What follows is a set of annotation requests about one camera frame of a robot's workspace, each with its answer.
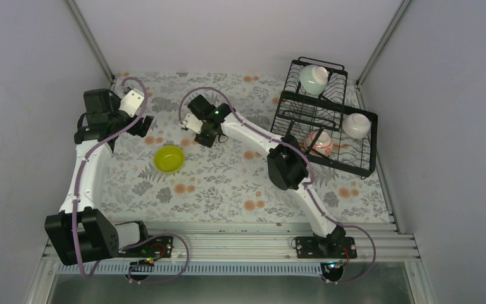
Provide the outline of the yellow-green bowl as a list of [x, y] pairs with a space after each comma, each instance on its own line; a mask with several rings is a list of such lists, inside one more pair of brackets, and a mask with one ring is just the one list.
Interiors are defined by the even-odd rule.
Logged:
[[178, 172], [184, 164], [184, 151], [174, 145], [160, 148], [154, 155], [154, 166], [163, 173], [171, 174]]

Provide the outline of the pale green bowl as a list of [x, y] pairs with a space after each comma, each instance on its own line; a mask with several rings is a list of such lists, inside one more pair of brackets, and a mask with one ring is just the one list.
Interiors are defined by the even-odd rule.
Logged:
[[308, 65], [299, 72], [299, 81], [305, 93], [320, 95], [327, 87], [329, 72], [323, 66]]

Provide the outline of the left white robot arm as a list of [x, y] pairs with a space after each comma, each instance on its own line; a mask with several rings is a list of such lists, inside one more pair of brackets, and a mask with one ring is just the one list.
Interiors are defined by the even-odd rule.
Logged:
[[74, 135], [76, 163], [66, 198], [44, 228], [61, 263], [95, 262], [114, 258], [126, 247], [134, 256], [145, 255], [151, 239], [141, 221], [112, 224], [100, 211], [103, 185], [122, 130], [145, 137], [152, 116], [138, 117], [146, 102], [141, 91], [129, 90], [123, 98], [109, 89], [84, 93], [85, 113]]

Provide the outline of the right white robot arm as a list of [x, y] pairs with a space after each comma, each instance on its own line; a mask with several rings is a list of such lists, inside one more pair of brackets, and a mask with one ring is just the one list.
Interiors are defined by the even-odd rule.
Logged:
[[180, 125], [196, 133], [195, 140], [212, 147], [220, 136], [249, 145], [266, 158], [268, 176], [277, 188], [288, 192], [307, 216], [316, 238], [319, 253], [332, 258], [346, 256], [345, 229], [332, 218], [318, 197], [313, 168], [292, 136], [271, 133], [240, 116], [230, 102], [211, 104], [199, 94], [187, 105], [189, 113], [180, 115]]

